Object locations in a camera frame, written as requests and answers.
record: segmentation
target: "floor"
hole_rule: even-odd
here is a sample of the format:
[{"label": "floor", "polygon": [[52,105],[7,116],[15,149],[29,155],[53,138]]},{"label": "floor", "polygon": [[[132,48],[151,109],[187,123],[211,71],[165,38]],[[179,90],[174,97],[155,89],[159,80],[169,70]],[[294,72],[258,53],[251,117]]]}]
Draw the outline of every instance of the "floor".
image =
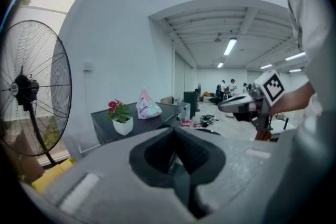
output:
[{"label": "floor", "polygon": [[250,122],[238,122],[235,118],[228,118],[224,112],[221,112],[216,105],[210,102],[199,102],[200,112],[196,112],[194,121],[199,122],[203,115],[214,115],[219,121],[207,127],[223,137],[235,138],[240,140],[253,141],[257,131]]}]

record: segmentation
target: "person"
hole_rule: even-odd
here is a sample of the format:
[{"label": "person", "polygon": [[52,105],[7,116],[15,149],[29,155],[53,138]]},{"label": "person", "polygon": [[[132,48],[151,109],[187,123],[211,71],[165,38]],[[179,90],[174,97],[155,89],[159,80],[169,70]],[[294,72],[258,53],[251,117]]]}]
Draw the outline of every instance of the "person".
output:
[{"label": "person", "polygon": [[[334,29],[333,7],[329,0],[288,0],[288,10],[293,35],[299,46],[303,47],[308,61],[311,61]],[[272,107],[271,114],[305,108],[306,116],[322,112],[322,106],[310,82],[296,91],[284,94]]]},{"label": "person", "polygon": [[248,86],[247,83],[244,83],[243,85],[243,93],[247,93],[248,92]]},{"label": "person", "polygon": [[218,86],[220,87],[220,89],[219,89],[219,97],[217,99],[216,105],[223,101],[224,91],[225,91],[225,80],[222,80]]},{"label": "person", "polygon": [[237,87],[235,86],[235,80],[231,79],[231,83],[228,86],[228,97],[231,98],[236,94]]}]

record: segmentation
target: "desk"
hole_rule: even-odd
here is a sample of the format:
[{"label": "desk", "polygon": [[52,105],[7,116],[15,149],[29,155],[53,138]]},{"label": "desk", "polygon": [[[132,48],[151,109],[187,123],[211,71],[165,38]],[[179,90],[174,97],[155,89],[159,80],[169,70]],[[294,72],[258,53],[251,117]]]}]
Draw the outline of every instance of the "desk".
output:
[{"label": "desk", "polygon": [[137,103],[128,105],[131,116],[133,117],[133,130],[126,136],[118,134],[114,129],[113,122],[106,120],[108,110],[91,113],[93,125],[95,126],[94,129],[101,144],[107,144],[128,137],[133,137],[138,134],[160,129],[167,125],[178,126],[180,123],[176,120],[176,115],[179,113],[179,106],[177,105],[157,103],[162,109],[161,115],[148,120],[139,120],[136,104]]}]

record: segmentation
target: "ceiling beam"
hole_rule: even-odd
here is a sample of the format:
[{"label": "ceiling beam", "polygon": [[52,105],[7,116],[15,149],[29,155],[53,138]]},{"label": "ceiling beam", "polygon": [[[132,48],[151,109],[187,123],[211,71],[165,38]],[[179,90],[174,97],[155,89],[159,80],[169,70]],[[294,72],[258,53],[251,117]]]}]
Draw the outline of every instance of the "ceiling beam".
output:
[{"label": "ceiling beam", "polygon": [[254,60],[247,63],[245,65],[245,68],[249,68],[249,67],[252,67],[255,64],[258,64],[261,59],[266,60],[267,58],[269,58],[269,57],[277,54],[278,52],[286,49],[288,46],[292,45],[295,41],[296,41],[295,37],[288,38],[286,41],[284,41],[283,43],[281,43],[280,45],[275,47],[273,50],[270,50],[270,51],[266,52],[265,54],[260,55],[259,57],[255,58]]},{"label": "ceiling beam", "polygon": [[243,23],[238,33],[239,35],[243,36],[247,33],[257,13],[258,13],[257,8],[251,8],[251,7],[247,8],[246,15],[244,17]]},{"label": "ceiling beam", "polygon": [[182,40],[179,38],[179,36],[173,32],[172,26],[167,22],[166,19],[162,19],[157,21],[157,23],[162,27],[164,32],[170,36],[170,38],[175,42],[175,51],[178,55],[180,55],[191,67],[197,67],[197,63],[190,53],[190,51],[187,49],[187,47],[184,45]]}]

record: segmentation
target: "light fixture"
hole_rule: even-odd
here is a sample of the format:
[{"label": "light fixture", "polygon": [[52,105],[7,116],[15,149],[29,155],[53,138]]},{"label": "light fixture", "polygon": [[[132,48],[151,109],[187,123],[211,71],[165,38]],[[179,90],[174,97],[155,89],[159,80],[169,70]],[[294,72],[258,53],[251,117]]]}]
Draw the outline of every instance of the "light fixture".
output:
[{"label": "light fixture", "polygon": [[269,68],[269,67],[272,67],[273,65],[266,65],[266,66],[263,66],[263,67],[260,67],[260,69],[266,69],[266,68]]},{"label": "light fixture", "polygon": [[294,60],[294,59],[303,57],[303,56],[305,56],[305,55],[306,55],[306,53],[305,53],[305,52],[302,52],[302,53],[300,53],[300,54],[296,54],[296,55],[293,55],[293,56],[291,56],[291,57],[286,58],[286,61],[291,61],[291,60]]},{"label": "light fixture", "polygon": [[233,47],[236,45],[237,43],[237,38],[231,38],[229,41],[229,44],[227,45],[227,48],[224,52],[224,55],[229,55],[230,52],[232,51]]},{"label": "light fixture", "polygon": [[289,70],[289,73],[299,73],[299,72],[302,72],[302,69]]}]

